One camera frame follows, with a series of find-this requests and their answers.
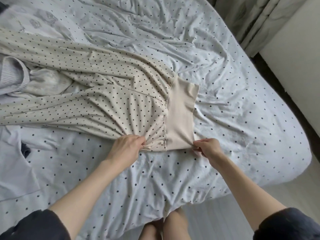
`bed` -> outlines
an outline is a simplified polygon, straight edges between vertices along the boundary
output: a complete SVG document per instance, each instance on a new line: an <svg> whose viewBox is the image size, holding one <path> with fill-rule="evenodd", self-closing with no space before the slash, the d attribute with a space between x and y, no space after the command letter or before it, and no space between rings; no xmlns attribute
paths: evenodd
<svg viewBox="0 0 320 240"><path fill-rule="evenodd" d="M10 18L0 15L2 28L151 54L199 84L195 138L217 138L258 185L290 181L310 164L309 143L298 120L206 0L1 1L11 8ZM73 83L66 92L79 89ZM2 97L0 103L14 99ZM50 127L19 130L31 148L26 160L41 189L0 202L0 232L61 198L112 145ZM106 188L77 239L115 239L182 205L229 193L221 175L192 150L144 152Z"/></svg>

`mattress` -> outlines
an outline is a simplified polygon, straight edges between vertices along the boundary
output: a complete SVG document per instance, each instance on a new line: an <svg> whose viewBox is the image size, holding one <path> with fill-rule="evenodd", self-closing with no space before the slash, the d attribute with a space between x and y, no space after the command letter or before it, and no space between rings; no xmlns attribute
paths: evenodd
<svg viewBox="0 0 320 240"><path fill-rule="evenodd" d="M258 185L290 181L310 164L298 120L206 0L1 1L12 11L10 18L0 16L2 28L148 55L199 84L195 139L217 138ZM66 92L80 89L74 83ZM50 127L21 126L20 133L31 148L26 160L41 190L0 202L0 232L61 198L105 159L112 145ZM229 193L221 175L192 150L140 153L102 193L77 239L115 239L182 205Z"/></svg>

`black top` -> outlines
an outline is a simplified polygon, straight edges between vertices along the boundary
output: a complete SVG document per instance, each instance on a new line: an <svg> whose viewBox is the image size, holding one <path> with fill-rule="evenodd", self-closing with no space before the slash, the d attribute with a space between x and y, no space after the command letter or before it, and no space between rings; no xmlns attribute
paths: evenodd
<svg viewBox="0 0 320 240"><path fill-rule="evenodd" d="M0 235L0 240L70 240L58 216L37 210ZM266 218L253 240L320 240L320 226L296 208L281 210Z"/></svg>

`sweater cuff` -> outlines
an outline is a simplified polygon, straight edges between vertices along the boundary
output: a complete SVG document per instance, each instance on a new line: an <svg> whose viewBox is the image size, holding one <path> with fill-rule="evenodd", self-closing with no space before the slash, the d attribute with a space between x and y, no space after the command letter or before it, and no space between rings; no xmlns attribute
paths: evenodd
<svg viewBox="0 0 320 240"><path fill-rule="evenodd" d="M169 93L168 114L165 119L166 149L193 147L193 110L199 85L177 78Z"/></svg>

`wall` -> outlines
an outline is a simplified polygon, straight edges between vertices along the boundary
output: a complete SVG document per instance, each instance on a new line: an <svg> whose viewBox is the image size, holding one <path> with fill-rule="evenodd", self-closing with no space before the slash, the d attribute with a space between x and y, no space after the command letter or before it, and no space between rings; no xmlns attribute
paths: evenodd
<svg viewBox="0 0 320 240"><path fill-rule="evenodd" d="M320 136L320 0L307 0L260 54Z"/></svg>

